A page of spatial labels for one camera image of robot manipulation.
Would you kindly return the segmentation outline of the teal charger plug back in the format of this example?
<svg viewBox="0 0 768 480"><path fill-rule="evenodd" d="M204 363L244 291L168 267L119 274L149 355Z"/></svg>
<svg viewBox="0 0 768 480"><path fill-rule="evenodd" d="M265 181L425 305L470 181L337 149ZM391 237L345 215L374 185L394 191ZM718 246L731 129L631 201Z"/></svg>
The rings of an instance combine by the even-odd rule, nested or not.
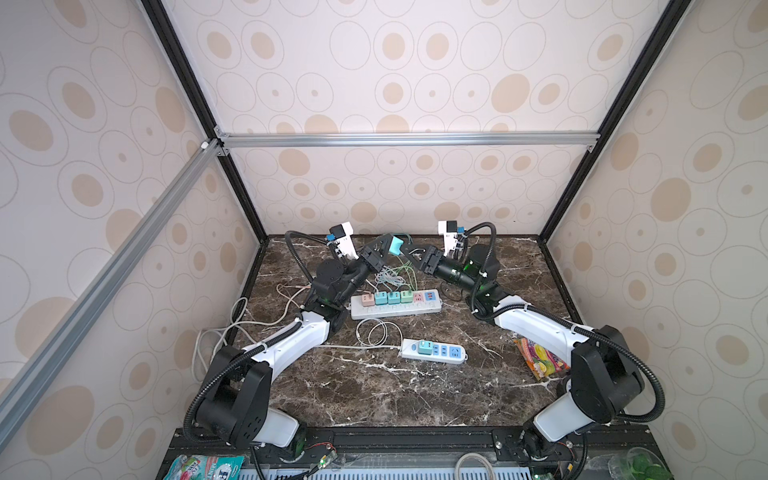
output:
<svg viewBox="0 0 768 480"><path fill-rule="evenodd" d="M396 236L393 236L390 240L390 244L388 247L388 252L391 255L394 256L400 256L402 254L401 247L404 244L404 241Z"/></svg>

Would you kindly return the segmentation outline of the long white colourful power strip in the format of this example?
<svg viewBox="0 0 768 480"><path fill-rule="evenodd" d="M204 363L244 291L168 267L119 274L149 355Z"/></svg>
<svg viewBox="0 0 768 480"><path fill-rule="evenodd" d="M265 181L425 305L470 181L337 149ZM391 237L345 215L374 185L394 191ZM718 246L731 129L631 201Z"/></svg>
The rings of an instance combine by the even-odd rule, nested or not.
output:
<svg viewBox="0 0 768 480"><path fill-rule="evenodd" d="M412 303L396 305L375 305L364 307L361 304L361 296L353 296L350 300L351 318L364 320L366 318L391 318L439 313L442 310L442 300L437 290L416 290Z"/></svg>

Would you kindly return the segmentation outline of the short white blue power strip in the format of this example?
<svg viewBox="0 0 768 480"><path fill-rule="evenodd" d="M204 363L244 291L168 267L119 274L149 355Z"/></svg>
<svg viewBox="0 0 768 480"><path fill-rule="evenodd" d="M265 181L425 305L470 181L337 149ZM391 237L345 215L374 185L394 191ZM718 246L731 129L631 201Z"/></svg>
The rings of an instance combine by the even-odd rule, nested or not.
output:
<svg viewBox="0 0 768 480"><path fill-rule="evenodd" d="M401 342L400 356L409 360L430 361L450 365L461 365L466 362L468 356L466 350L456 344L433 342L432 355L420 355L417 352L417 344L420 340L403 339Z"/></svg>

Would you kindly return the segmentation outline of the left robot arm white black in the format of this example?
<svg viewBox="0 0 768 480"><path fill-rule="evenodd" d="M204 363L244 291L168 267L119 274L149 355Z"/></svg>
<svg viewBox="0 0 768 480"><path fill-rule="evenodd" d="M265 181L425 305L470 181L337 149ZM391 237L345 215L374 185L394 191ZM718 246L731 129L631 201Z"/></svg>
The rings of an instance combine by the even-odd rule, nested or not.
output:
<svg viewBox="0 0 768 480"><path fill-rule="evenodd" d="M298 316L263 341L243 349L224 347L213 357L182 424L184 437L200 445L225 442L237 449L268 444L293 456L303 447L300 422L270 407L273 381L293 362L337 333L350 313L347 304L386 260L397 255L401 238L383 234L357 250L350 235L335 227L322 238L330 258L310 272L296 262L309 282Z"/></svg>

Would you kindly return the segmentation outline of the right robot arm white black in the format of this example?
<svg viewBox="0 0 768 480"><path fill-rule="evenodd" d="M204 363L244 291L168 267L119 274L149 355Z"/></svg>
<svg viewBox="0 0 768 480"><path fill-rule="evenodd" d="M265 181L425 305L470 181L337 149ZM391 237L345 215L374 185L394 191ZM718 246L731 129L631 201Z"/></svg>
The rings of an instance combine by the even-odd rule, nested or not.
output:
<svg viewBox="0 0 768 480"><path fill-rule="evenodd" d="M611 326L574 323L507 292L497 281L495 225L483 222L459 237L466 240L482 229L490 233L488 243L463 248L459 257L433 245L404 244L400 251L422 273L466 292L474 318L533 341L568 366L565 393L524 424L521 441L526 451L540 456L594 424L658 419L666 407L663 385L630 350L622 333Z"/></svg>

